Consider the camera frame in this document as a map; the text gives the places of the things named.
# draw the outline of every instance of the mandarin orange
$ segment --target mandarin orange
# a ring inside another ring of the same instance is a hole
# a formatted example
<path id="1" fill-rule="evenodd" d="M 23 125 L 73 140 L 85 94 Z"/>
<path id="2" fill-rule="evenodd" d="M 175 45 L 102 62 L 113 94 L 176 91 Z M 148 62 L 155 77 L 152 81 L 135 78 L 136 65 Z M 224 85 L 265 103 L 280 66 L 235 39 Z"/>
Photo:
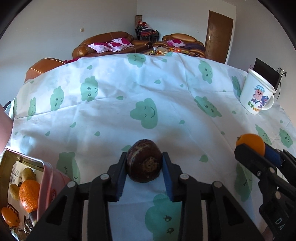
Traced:
<path id="1" fill-rule="evenodd" d="M 8 207 L 3 207 L 1 209 L 1 214 L 5 222 L 10 226 L 19 226 L 20 225 L 20 220 L 17 217 L 17 215 Z"/>
<path id="2" fill-rule="evenodd" d="M 243 134 L 240 137 L 237 138 L 236 145 L 246 144 L 250 148 L 252 148 L 254 151 L 259 153 L 261 156 L 264 156 L 265 154 L 265 143 L 263 139 L 256 134 Z"/>
<path id="3" fill-rule="evenodd" d="M 30 179 L 20 186 L 20 202 L 28 213 L 37 210 L 39 190 L 40 184 Z"/>

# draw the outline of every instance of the door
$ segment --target door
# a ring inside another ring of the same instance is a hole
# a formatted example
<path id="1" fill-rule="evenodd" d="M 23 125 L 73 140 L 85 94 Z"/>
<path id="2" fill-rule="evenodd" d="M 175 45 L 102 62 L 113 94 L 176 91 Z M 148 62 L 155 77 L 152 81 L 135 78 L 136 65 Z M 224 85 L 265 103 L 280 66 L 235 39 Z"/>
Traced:
<path id="1" fill-rule="evenodd" d="M 209 11 L 205 53 L 207 59 L 225 63 L 232 34 L 233 19 Z"/>

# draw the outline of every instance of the brown leather sofa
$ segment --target brown leather sofa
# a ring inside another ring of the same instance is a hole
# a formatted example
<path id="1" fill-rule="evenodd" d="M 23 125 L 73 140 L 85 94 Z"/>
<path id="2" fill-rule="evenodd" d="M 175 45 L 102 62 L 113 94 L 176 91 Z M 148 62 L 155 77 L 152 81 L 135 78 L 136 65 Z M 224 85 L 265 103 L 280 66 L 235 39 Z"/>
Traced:
<path id="1" fill-rule="evenodd" d="M 110 42 L 111 40 L 116 38 L 126 38 L 134 46 L 128 47 L 122 51 L 118 51 L 115 53 L 108 51 L 100 54 L 98 54 L 92 48 L 88 47 L 88 45 L 92 43 Z M 118 53 L 139 53 L 150 48 L 151 46 L 152 46 L 152 43 L 150 41 L 134 40 L 133 36 L 126 32 L 121 32 L 121 31 L 111 32 L 111 33 L 99 34 L 84 40 L 77 48 L 74 49 L 72 56 L 73 58 L 79 58 L 79 57 L 96 57 L 96 56 L 118 54 Z M 39 60 L 37 63 L 35 63 L 34 65 L 32 65 L 32 67 L 27 71 L 25 82 L 29 79 L 34 79 L 37 76 L 64 64 L 66 64 L 64 61 L 56 58 L 43 58 Z"/>
<path id="2" fill-rule="evenodd" d="M 56 58 L 43 58 L 28 69 L 25 82 L 64 64 L 64 61 Z"/>
<path id="3" fill-rule="evenodd" d="M 187 34 L 170 34 L 170 35 L 165 35 L 163 36 L 162 41 L 155 42 L 153 44 L 153 47 L 164 47 L 164 48 L 169 48 L 170 46 L 168 45 L 167 41 L 172 40 L 172 39 L 179 39 L 183 41 L 185 44 L 192 43 L 192 44 L 198 44 L 204 47 L 203 43 L 198 41 L 196 38 L 187 35 Z M 206 58 L 205 51 L 199 50 L 199 49 L 190 49 L 189 50 L 189 55 L 190 56 L 197 56 L 200 58 Z"/>
<path id="4" fill-rule="evenodd" d="M 88 45 L 93 43 L 106 43 L 117 38 L 126 38 L 128 41 L 132 43 L 133 46 L 118 52 L 107 51 L 103 53 L 97 53 L 94 49 L 88 47 Z M 77 48 L 74 49 L 72 57 L 97 57 L 118 53 L 139 53 L 150 48 L 151 46 L 152 43 L 150 41 L 134 40 L 133 36 L 126 32 L 111 32 L 106 34 L 99 34 L 84 40 Z"/>

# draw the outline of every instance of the wall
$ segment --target wall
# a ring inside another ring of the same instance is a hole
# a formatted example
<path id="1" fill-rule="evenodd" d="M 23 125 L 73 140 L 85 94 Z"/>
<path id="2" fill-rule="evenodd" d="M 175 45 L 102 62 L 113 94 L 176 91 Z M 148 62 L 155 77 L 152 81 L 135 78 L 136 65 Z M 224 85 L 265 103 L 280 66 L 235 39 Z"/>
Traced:
<path id="1" fill-rule="evenodd" d="M 276 18 L 257 0 L 228 0 L 237 6 L 233 44 L 228 64 L 246 70 L 261 59 L 282 77 L 279 102 L 296 124 L 296 50 Z"/>
<path id="2" fill-rule="evenodd" d="M 138 0 L 137 14 L 159 31 L 160 39 L 172 33 L 188 34 L 205 44 L 209 10 L 234 20 L 230 48 L 236 21 L 236 7 L 221 0 Z"/>
<path id="3" fill-rule="evenodd" d="M 74 48 L 96 34 L 134 35 L 136 5 L 136 0 L 33 0 L 0 40 L 0 103 L 17 95 L 38 60 L 71 59 Z"/>

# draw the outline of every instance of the black monitor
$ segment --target black monitor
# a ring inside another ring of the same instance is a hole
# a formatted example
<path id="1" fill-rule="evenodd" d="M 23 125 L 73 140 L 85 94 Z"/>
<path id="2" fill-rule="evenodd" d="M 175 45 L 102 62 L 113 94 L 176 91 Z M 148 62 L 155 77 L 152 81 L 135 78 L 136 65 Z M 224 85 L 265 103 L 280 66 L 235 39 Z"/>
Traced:
<path id="1" fill-rule="evenodd" d="M 281 75 L 269 65 L 257 58 L 253 70 L 271 83 L 275 90 L 278 88 Z"/>

